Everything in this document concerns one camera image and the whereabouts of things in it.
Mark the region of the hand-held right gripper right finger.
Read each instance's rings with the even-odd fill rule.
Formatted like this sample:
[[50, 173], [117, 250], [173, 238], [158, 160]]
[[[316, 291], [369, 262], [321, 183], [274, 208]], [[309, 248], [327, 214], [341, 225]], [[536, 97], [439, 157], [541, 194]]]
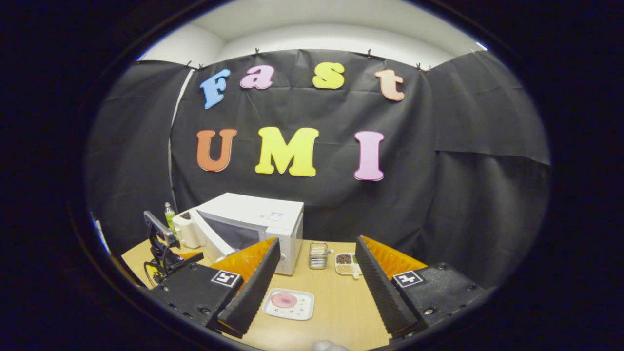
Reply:
[[446, 262], [427, 265], [363, 235], [356, 240], [355, 256], [395, 340], [450, 322], [489, 296], [488, 289]]

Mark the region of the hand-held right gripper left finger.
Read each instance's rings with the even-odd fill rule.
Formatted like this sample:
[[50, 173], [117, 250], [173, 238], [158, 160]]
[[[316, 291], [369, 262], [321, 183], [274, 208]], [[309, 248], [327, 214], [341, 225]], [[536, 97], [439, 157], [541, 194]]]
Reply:
[[147, 294], [196, 324], [242, 338], [263, 302], [280, 254], [279, 240], [271, 237], [209, 266], [191, 263]]

